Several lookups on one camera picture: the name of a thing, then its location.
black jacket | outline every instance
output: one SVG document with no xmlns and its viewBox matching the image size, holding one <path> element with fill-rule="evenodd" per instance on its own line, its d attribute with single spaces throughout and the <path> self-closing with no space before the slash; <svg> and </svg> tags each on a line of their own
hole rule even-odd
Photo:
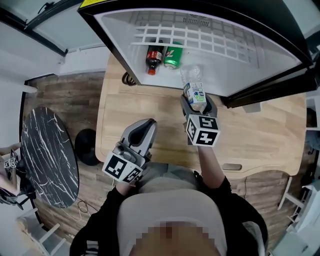
<svg viewBox="0 0 320 256">
<path fill-rule="evenodd" d="M 199 191 L 209 196 L 219 208 L 224 226 L 227 255 L 258 255 L 257 242 L 242 223 L 252 221 L 258 224 L 263 242 L 266 245 L 268 231 L 262 216 L 242 197 L 231 193 L 227 178 L 219 188 L 209 189 L 202 182 L 198 173 L 195 175 L 199 183 Z M 110 191 L 100 210 L 91 215 L 86 226 L 73 239 L 70 256 L 86 255 L 87 241 L 97 241 L 99 256 L 118 256 L 117 217 L 119 208 L 127 197 L 136 194 L 136 192 L 137 189 L 134 189 L 130 195 L 123 196 L 116 188 Z"/>
</svg>

green can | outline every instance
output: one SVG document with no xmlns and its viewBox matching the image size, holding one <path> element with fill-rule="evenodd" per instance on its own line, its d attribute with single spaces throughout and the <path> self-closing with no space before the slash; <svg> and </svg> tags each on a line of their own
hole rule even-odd
<svg viewBox="0 0 320 256">
<path fill-rule="evenodd" d="M 179 42 L 173 42 L 173 44 L 182 46 L 182 43 Z M 182 50 L 182 48 L 168 46 L 163 60 L 164 66 L 172 70 L 179 68 Z"/>
</svg>

water bottle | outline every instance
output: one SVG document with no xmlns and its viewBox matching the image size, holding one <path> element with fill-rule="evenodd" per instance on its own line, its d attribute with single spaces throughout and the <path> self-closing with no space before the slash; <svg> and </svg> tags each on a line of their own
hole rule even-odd
<svg viewBox="0 0 320 256">
<path fill-rule="evenodd" d="M 203 112 L 207 106 L 206 93 L 201 82 L 202 70 L 198 65 L 185 65 L 180 71 L 183 95 L 194 111 Z"/>
</svg>

white table leg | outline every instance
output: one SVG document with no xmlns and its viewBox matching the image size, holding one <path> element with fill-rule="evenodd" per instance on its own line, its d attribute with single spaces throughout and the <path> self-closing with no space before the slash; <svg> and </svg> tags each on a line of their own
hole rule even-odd
<svg viewBox="0 0 320 256">
<path fill-rule="evenodd" d="M 50 256 L 53 256 L 53 255 L 60 249 L 60 247 L 65 243 L 65 241 L 66 241 L 65 238 L 62 239 L 62 240 L 57 244 L 57 246 L 53 248 L 53 250 L 52 250 L 51 253 L 50 253 Z"/>
<path fill-rule="evenodd" d="M 31 209 L 31 210 L 27 211 L 26 213 L 22 214 L 21 216 L 19 216 L 18 219 L 22 219 L 24 217 L 28 217 L 31 214 L 34 214 L 36 211 L 38 211 L 38 208 Z"/>
<path fill-rule="evenodd" d="M 43 237 L 39 239 L 40 244 L 42 244 L 45 240 L 48 239 L 58 228 L 60 227 L 60 224 L 55 224 L 53 228 L 51 228 L 47 233 L 44 234 Z"/>
</svg>

cable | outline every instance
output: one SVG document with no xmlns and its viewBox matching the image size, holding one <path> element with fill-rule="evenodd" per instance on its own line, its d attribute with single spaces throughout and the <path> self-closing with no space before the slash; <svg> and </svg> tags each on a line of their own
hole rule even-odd
<svg viewBox="0 0 320 256">
<path fill-rule="evenodd" d="M 248 176 L 245 177 L 245 180 L 244 180 L 244 195 L 243 195 L 244 199 L 246 199 L 246 194 L 247 194 L 247 184 L 246 184 L 247 178 L 248 178 Z"/>
<path fill-rule="evenodd" d="M 87 214 L 87 213 L 88 213 L 89 216 L 91 217 L 91 213 L 89 212 L 89 207 L 88 207 L 88 206 L 90 206 L 91 208 L 95 209 L 95 210 L 98 212 L 98 210 L 97 210 L 95 207 L 93 207 L 91 204 L 87 203 L 86 201 L 82 200 L 82 199 L 79 198 L 79 197 L 78 197 L 78 199 L 80 199 L 80 201 L 77 203 L 77 206 L 78 206 L 78 209 L 79 209 L 80 219 L 75 219 L 75 218 L 72 217 L 69 213 L 67 213 L 64 209 L 62 209 L 62 211 L 64 211 L 64 213 L 65 213 L 66 215 L 68 215 L 71 219 L 73 219 L 74 221 L 76 221 L 76 222 L 82 221 L 82 215 L 81 215 L 81 213 L 84 213 L 84 214 Z"/>
<path fill-rule="evenodd" d="M 128 74 L 128 72 L 125 72 L 123 74 L 122 83 L 124 83 L 127 86 L 135 86 L 136 85 L 135 80 Z"/>
</svg>

